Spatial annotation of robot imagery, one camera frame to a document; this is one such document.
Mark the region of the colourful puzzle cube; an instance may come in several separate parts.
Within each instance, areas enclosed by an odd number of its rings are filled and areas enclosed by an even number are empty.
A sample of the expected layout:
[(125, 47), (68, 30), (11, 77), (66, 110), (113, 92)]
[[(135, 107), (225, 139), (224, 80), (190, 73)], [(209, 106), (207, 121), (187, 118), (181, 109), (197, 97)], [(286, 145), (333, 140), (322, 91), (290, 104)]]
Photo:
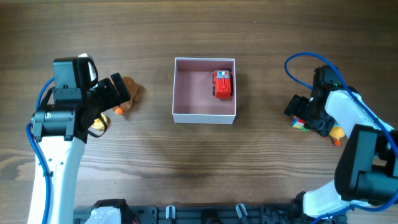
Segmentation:
[(302, 120), (302, 119), (300, 119), (300, 118), (298, 118), (296, 116), (293, 117), (293, 121), (292, 121), (292, 127), (293, 128), (297, 128), (297, 129), (301, 129), (301, 130), (307, 130), (304, 127), (304, 124), (305, 124), (304, 120)]

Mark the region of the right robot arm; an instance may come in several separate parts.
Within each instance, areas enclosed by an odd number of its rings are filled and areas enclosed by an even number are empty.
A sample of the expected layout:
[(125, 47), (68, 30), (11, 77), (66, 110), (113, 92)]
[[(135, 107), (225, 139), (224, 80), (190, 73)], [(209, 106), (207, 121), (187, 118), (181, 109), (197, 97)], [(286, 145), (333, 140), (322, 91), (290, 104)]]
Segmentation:
[(379, 119), (360, 107), (361, 96), (344, 89), (327, 65), (313, 74), (310, 98), (294, 95), (284, 113), (303, 121), (303, 128), (323, 137), (341, 128), (348, 142), (334, 179), (316, 190), (302, 192), (290, 206), (294, 218), (327, 219), (344, 208), (375, 208), (397, 193), (397, 158)]

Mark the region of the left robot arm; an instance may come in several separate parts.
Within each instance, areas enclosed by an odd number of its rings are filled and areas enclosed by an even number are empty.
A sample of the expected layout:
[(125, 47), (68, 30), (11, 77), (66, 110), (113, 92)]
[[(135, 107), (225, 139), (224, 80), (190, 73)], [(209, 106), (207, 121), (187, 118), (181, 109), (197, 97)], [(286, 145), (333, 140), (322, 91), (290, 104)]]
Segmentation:
[(56, 58), (53, 78), (42, 87), (26, 126), (35, 153), (29, 223), (73, 221), (78, 169), (90, 127), (102, 112), (131, 99), (119, 73), (99, 80), (91, 56)]

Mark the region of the red toy truck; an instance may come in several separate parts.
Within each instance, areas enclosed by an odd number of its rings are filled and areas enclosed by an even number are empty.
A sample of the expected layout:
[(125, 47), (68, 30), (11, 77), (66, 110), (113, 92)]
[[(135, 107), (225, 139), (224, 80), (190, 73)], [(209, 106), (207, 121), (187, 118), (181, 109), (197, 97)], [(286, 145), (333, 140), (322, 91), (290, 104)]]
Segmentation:
[(232, 95), (232, 77), (229, 70), (215, 70), (213, 73), (213, 96), (227, 99)]

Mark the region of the brown plush toy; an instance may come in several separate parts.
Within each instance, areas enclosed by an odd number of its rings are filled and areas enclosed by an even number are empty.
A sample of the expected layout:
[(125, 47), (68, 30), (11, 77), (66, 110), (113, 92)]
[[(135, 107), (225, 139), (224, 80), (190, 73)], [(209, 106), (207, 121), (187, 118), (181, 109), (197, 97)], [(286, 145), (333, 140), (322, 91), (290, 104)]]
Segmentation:
[(119, 106), (113, 107), (115, 114), (118, 115), (123, 115), (126, 113), (129, 109), (131, 109), (133, 103), (137, 102), (139, 99), (137, 94), (139, 85), (131, 77), (122, 77), (122, 79), (129, 92), (130, 99)]

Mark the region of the yellow round toy disc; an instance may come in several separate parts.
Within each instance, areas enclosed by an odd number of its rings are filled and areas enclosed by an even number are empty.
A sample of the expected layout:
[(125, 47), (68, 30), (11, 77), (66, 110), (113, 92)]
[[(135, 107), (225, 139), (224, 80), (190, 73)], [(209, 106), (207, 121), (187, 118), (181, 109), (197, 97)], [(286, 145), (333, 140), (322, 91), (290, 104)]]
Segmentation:
[(101, 117), (96, 118), (91, 127), (99, 131), (105, 130), (108, 127), (108, 118), (103, 113), (101, 113)]

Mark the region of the orange duck toy blue hat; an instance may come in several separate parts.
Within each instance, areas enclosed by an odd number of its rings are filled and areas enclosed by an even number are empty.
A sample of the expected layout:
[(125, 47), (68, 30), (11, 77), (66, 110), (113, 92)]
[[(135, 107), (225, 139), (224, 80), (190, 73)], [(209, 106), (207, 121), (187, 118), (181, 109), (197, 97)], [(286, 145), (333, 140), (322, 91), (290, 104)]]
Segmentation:
[(329, 136), (335, 146), (341, 146), (340, 139), (345, 136), (345, 132), (342, 127), (337, 125), (332, 127), (329, 132)]

